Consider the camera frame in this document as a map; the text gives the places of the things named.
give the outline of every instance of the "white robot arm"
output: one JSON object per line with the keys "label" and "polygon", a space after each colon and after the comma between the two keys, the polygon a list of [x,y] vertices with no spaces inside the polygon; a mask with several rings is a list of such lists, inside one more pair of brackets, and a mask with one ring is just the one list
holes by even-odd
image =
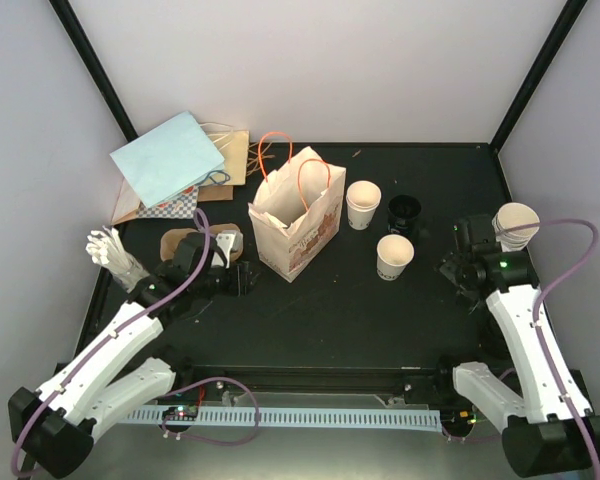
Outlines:
{"label": "white robot arm", "polygon": [[[71,363],[35,392],[23,387],[10,398],[9,419],[16,445],[21,443],[55,478],[73,472],[94,442],[120,419],[171,391],[177,374],[182,373],[175,370],[183,370],[183,358],[168,349],[158,355],[160,358],[147,359],[111,383],[143,347],[168,325],[189,315],[195,298],[209,298],[216,293],[244,295],[255,285],[257,269],[248,262],[231,265],[229,261],[231,252],[241,246],[240,232],[225,231],[211,239],[212,255],[200,255],[203,237],[198,232],[189,234],[180,242],[172,261],[161,264],[156,275],[140,279],[129,302]],[[163,301],[164,305],[143,315],[146,307],[167,296],[171,298],[205,256],[200,267],[203,273],[187,283],[185,295]],[[23,436],[34,417],[37,420]]]}
{"label": "white robot arm", "polygon": [[[439,269],[460,294],[488,307],[508,347],[522,396],[495,377],[486,364],[475,361],[453,365],[455,391],[502,434],[505,456],[519,476],[591,466],[591,452],[580,429],[584,425],[600,452],[600,415],[594,415],[572,378],[544,305],[534,320],[532,308],[541,291],[528,254],[502,252],[488,216],[462,219],[454,230],[457,252],[447,255]],[[556,384],[549,361],[564,383],[564,392]]]}

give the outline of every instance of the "white paper cup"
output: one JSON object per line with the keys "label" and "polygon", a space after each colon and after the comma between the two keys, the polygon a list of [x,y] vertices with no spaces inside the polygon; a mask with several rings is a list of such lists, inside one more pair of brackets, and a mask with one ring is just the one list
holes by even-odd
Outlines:
{"label": "white paper cup", "polygon": [[378,275],[392,281],[400,276],[404,267],[413,260],[413,245],[402,235],[387,235],[378,242]]}
{"label": "white paper cup", "polygon": [[378,208],[381,198],[380,188],[375,183],[366,180],[354,182],[347,189],[347,203],[360,210]]}
{"label": "white paper cup", "polygon": [[354,230],[367,228],[381,198],[382,193],[377,185],[366,180],[352,183],[347,189],[347,215],[351,228]]}
{"label": "white paper cup", "polygon": [[539,228],[532,227],[516,230],[515,232],[500,232],[520,225],[538,223],[539,221],[540,218],[533,209],[522,203],[512,202],[503,205],[496,216],[493,217],[491,223],[496,233],[496,240],[500,242],[502,249],[505,252],[517,252],[527,246]]}

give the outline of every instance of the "light blue paper bag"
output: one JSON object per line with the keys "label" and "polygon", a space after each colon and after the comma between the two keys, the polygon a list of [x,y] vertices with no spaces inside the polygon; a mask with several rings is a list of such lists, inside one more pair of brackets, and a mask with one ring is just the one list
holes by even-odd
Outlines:
{"label": "light blue paper bag", "polygon": [[224,168],[224,157],[189,112],[116,150],[111,158],[147,208]]}

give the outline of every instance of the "orange rope handle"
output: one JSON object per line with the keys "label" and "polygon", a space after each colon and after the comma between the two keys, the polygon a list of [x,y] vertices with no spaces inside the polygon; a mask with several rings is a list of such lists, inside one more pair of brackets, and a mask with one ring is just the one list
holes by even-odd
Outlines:
{"label": "orange rope handle", "polygon": [[302,195],[302,187],[300,186],[300,172],[302,171],[302,167],[304,167],[304,164],[307,162],[320,162],[325,167],[327,167],[327,188],[331,186],[331,169],[329,168],[329,164],[320,158],[310,158],[309,160],[305,160],[304,162],[302,162],[302,165],[300,165],[300,168],[298,169],[298,191],[300,192],[300,200],[302,200],[302,204],[308,212],[309,205],[307,205],[307,201],[304,199],[304,195]]}
{"label": "orange rope handle", "polygon": [[265,133],[262,138],[260,139],[260,142],[258,143],[258,162],[260,163],[260,170],[262,170],[262,174],[264,175],[264,179],[268,182],[269,178],[267,177],[267,172],[264,169],[264,162],[262,161],[262,142],[264,142],[264,139],[267,137],[270,137],[272,135],[279,135],[281,137],[286,138],[287,140],[289,140],[289,159],[287,160],[287,162],[291,161],[291,157],[293,156],[293,142],[291,141],[291,137],[289,135],[287,135],[286,133],[282,133],[282,132],[269,132],[269,133]]}

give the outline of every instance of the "white cable tray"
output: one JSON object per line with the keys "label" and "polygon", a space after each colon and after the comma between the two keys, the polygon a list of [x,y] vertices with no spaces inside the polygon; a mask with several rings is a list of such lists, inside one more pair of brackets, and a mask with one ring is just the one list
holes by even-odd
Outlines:
{"label": "white cable tray", "polygon": [[[144,405],[121,420],[123,424],[161,425],[168,405]],[[167,425],[251,427],[252,407],[201,407],[192,417],[169,420]],[[295,428],[373,428],[440,432],[437,410],[367,410],[344,408],[260,408],[261,427]]]}

